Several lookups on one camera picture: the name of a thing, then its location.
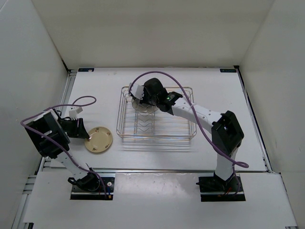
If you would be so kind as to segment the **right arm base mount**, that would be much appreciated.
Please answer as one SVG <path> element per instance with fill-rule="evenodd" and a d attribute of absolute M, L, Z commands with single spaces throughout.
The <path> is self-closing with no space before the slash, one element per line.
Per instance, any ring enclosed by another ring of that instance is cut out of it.
<path fill-rule="evenodd" d="M 232 176 L 227 181 L 216 177 L 198 177 L 202 202 L 243 202 L 246 201 L 240 176 Z"/>

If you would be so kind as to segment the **clear glass plate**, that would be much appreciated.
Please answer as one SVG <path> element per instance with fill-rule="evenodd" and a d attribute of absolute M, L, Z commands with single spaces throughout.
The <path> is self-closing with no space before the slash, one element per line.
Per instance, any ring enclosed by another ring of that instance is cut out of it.
<path fill-rule="evenodd" d="M 139 113 L 151 114 L 158 110 L 156 106 L 141 103 L 140 99 L 132 98 L 132 107 Z"/>
<path fill-rule="evenodd" d="M 138 103 L 133 103 L 132 107 L 139 113 L 143 114 L 151 114 L 154 113 L 155 111 L 158 110 L 156 106 L 152 106 L 149 104 L 138 104 Z"/>

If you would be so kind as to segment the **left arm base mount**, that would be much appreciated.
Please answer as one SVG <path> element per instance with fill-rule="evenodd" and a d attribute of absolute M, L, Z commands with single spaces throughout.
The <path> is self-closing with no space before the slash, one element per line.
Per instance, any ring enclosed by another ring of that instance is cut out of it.
<path fill-rule="evenodd" d="M 115 177 L 102 177 L 103 183 L 98 178 L 82 184 L 73 177 L 68 178 L 72 185 L 71 200 L 113 200 Z"/>

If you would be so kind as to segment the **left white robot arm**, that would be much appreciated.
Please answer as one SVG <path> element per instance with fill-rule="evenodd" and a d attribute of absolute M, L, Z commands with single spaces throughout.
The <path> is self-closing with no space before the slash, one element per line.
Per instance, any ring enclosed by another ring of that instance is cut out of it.
<path fill-rule="evenodd" d="M 100 175 L 85 168 L 69 153 L 70 140 L 51 111 L 41 112 L 20 122 L 42 157 L 60 162 L 70 173 L 68 182 L 81 190 L 94 192 L 105 187 Z"/>

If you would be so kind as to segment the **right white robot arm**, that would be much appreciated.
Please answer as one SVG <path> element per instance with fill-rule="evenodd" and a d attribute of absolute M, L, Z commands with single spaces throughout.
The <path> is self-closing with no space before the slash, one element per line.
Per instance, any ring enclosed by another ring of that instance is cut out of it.
<path fill-rule="evenodd" d="M 169 92 L 157 78 L 143 85 L 133 86 L 131 94 L 140 103 L 157 107 L 160 111 L 196 123 L 203 135 L 211 134 L 208 142 L 217 152 L 214 186 L 221 191 L 231 185 L 235 157 L 244 138 L 236 115 L 231 111 L 215 112 L 193 103 L 184 89 Z"/>

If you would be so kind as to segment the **cream floral plate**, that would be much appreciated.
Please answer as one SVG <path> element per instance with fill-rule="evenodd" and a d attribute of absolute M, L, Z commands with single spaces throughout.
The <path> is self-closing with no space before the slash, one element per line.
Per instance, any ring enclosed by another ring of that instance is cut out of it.
<path fill-rule="evenodd" d="M 113 142 L 111 131 L 103 126 L 91 129 L 88 134 L 89 138 L 85 140 L 84 145 L 88 151 L 94 154 L 106 151 Z"/>

